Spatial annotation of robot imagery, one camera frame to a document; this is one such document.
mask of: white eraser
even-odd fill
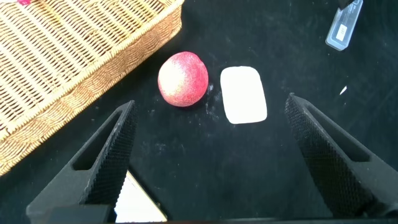
[[[221,72],[226,117],[233,124],[264,121],[267,104],[260,74],[252,67],[229,67]]]

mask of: woven basket rim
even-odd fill
[[[156,15],[153,19],[151,19],[148,23],[145,23],[142,27],[138,28],[135,32],[132,33],[130,37],[126,40],[122,41],[117,46],[113,47],[110,51],[106,52],[102,55],[96,62],[87,66],[83,71],[81,71],[78,75],[73,77],[67,85],[58,89],[54,93],[44,99],[39,104],[35,105],[33,108],[27,110],[20,118],[15,121],[6,124],[6,127],[0,131],[0,142],[5,140],[8,136],[14,133],[19,128],[23,127],[26,123],[28,123],[31,119],[35,118],[37,115],[42,113],[44,110],[53,105],[57,100],[61,97],[65,96],[69,91],[72,91],[79,83],[84,81],[90,75],[92,75],[97,69],[110,61],[115,55],[117,55],[120,51],[126,49],[129,45],[133,44],[136,40],[138,40],[142,35],[144,35],[148,30],[151,30],[158,24],[161,20],[165,19],[168,15],[174,12],[178,7],[183,4],[184,0],[175,0],[171,3],[170,6],[166,7],[162,12]]]

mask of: black table surface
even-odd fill
[[[139,106],[132,172],[170,220],[330,217],[287,125],[290,92],[398,169],[398,1],[365,1],[343,52],[325,44],[336,9],[334,0],[186,0],[175,38],[0,178],[0,223],[27,223],[27,204],[129,100]],[[181,51],[204,61],[213,87],[184,109],[157,87],[160,66]],[[220,73],[240,65],[261,75],[263,122],[226,119]]]

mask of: white speck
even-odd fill
[[[344,86],[344,88],[341,90],[340,94],[343,94],[347,90],[347,86]]]
[[[210,83],[210,84],[208,85],[208,87],[207,87],[207,93],[206,93],[206,94],[209,95],[210,92],[211,92],[213,89],[214,89],[214,86],[213,86],[213,84]]]
[[[220,91],[217,93],[217,95],[214,97],[214,99],[216,101],[219,101],[221,99],[221,92]]]
[[[211,109],[208,108],[208,103],[206,103],[206,114],[210,115],[213,120],[217,120],[218,116],[215,113],[215,107],[212,106]]]

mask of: apple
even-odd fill
[[[157,84],[164,100],[191,106],[206,93],[209,76],[205,64],[191,52],[171,56],[160,68]]]

